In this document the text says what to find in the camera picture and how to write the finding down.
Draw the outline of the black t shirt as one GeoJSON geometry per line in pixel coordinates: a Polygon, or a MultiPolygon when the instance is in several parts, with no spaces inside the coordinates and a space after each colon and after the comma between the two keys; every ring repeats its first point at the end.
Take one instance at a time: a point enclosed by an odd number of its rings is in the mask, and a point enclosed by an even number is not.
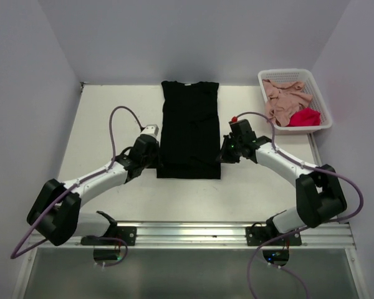
{"type": "Polygon", "coordinates": [[[215,82],[163,81],[160,179],[220,179],[218,89],[215,82]]]}

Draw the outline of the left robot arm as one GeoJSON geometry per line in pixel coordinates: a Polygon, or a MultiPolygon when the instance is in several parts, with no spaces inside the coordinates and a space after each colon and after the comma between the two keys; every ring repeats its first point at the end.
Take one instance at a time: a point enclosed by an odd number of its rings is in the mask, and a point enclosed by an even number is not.
{"type": "Polygon", "coordinates": [[[27,223],[51,244],[66,243],[71,237],[86,237],[105,245],[118,243],[117,222],[97,211],[83,214],[80,209],[104,192],[139,177],[158,160],[159,142],[153,133],[141,133],[133,146],[96,171],[78,179],[46,182],[27,215],[27,223]]]}

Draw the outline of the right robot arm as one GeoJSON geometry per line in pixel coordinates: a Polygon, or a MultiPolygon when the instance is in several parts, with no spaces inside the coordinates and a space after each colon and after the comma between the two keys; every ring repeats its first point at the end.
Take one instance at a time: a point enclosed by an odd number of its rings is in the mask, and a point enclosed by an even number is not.
{"type": "Polygon", "coordinates": [[[316,228],[347,209],[347,202],[333,167],[306,165],[289,153],[274,149],[272,140],[256,136],[248,120],[229,122],[231,132],[224,136],[219,160],[239,163],[246,158],[260,164],[291,183],[295,206],[246,228],[248,245],[279,245],[287,233],[302,227],[316,228]]]}

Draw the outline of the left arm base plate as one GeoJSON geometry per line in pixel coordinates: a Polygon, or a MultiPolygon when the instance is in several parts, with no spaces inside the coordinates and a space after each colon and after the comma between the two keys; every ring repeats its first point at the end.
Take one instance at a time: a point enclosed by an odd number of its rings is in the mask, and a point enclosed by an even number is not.
{"type": "Polygon", "coordinates": [[[134,246],[137,238],[137,228],[134,226],[116,226],[109,230],[102,237],[85,236],[81,239],[82,245],[89,246],[134,246]]]}

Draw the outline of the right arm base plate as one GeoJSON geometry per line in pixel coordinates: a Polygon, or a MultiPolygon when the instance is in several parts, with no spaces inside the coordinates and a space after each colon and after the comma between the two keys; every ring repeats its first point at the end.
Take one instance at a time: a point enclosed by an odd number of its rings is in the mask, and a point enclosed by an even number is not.
{"type": "MultiPolygon", "coordinates": [[[[277,237],[279,234],[265,225],[252,225],[245,227],[245,236],[248,246],[259,246],[268,240],[277,237]]],[[[283,239],[278,239],[267,246],[301,246],[302,239],[300,234],[290,235],[283,239]]]]}

